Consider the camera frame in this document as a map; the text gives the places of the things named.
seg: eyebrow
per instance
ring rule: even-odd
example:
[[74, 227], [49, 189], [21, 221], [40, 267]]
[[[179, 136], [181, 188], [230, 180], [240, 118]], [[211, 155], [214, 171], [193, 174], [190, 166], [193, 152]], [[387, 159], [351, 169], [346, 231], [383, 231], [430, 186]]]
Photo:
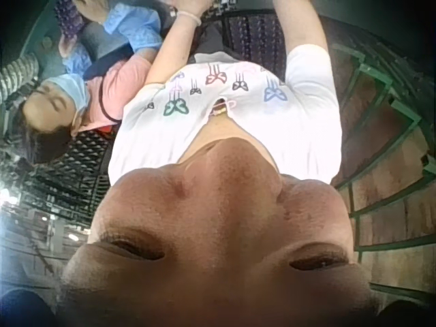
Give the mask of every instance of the eyebrow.
[[[39, 93], [39, 94], [45, 96], [46, 99], [51, 103], [51, 105], [53, 106], [53, 108], [54, 108], [56, 111], [60, 111], [59, 107], [55, 104], [55, 102], [53, 101], [53, 99], [50, 98], [50, 97], [47, 97], [47, 93], [45, 93], [45, 92], [43, 92], [43, 91], [40, 91], [40, 90], [34, 90], [34, 92], [35, 92], [35, 93]], [[63, 105], [64, 108], [67, 107], [67, 104], [65, 103], [65, 100], [62, 99], [61, 97], [55, 97], [54, 99], [59, 100], [59, 101], [62, 103], [62, 105]]]

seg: dark hair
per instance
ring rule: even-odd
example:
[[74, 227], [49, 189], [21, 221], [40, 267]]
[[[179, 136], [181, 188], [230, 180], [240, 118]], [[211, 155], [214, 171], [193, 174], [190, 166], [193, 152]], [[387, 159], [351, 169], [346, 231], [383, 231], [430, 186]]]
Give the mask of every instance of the dark hair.
[[18, 141], [20, 154], [30, 164], [48, 164], [68, 152], [71, 144], [71, 127], [60, 126], [54, 131], [45, 133], [30, 126], [26, 120], [22, 102], [12, 119], [12, 134]]

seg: bracelet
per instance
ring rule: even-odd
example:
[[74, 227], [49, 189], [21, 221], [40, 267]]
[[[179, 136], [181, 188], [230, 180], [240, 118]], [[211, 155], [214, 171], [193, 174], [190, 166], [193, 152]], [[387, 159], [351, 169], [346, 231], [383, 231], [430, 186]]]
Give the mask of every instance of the bracelet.
[[182, 11], [182, 10], [179, 10], [179, 11], [177, 12], [177, 16], [178, 16], [178, 15], [183, 15], [183, 16], [191, 17], [192, 19], [195, 20], [195, 22], [197, 23], [197, 26], [202, 26], [202, 20], [199, 19], [196, 15], [191, 14], [190, 12], [184, 12], [184, 11]]

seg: person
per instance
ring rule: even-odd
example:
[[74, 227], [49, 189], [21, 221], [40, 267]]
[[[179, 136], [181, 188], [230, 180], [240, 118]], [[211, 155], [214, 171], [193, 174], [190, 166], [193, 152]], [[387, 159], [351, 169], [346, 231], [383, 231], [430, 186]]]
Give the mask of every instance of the person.
[[107, 0], [75, 0], [75, 4], [83, 16], [103, 24], [109, 34], [124, 35], [134, 55], [116, 60], [103, 76], [85, 82], [84, 75], [91, 68], [87, 50], [77, 38], [61, 37], [59, 52], [68, 74], [43, 81], [21, 103], [14, 119], [23, 155], [31, 164], [60, 158], [79, 132], [119, 124], [124, 106], [144, 86], [162, 43], [155, 10], [123, 3], [109, 10]]
[[369, 283], [353, 259], [347, 209], [329, 185], [341, 163], [341, 124], [310, 1], [274, 1], [288, 53], [283, 82], [225, 49], [196, 53], [187, 65], [212, 1], [171, 4], [174, 25], [146, 86], [124, 109], [112, 187], [88, 243], [64, 270], [59, 319], [367, 323], [375, 314]]

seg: surgical mask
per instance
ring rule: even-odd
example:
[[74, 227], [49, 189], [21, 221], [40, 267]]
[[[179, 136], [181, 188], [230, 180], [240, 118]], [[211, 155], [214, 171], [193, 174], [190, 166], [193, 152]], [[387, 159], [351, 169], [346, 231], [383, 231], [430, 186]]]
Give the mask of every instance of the surgical mask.
[[91, 96], [82, 76], [65, 74], [49, 78], [47, 81], [58, 85], [73, 99], [76, 106], [76, 116], [80, 116], [88, 108]]

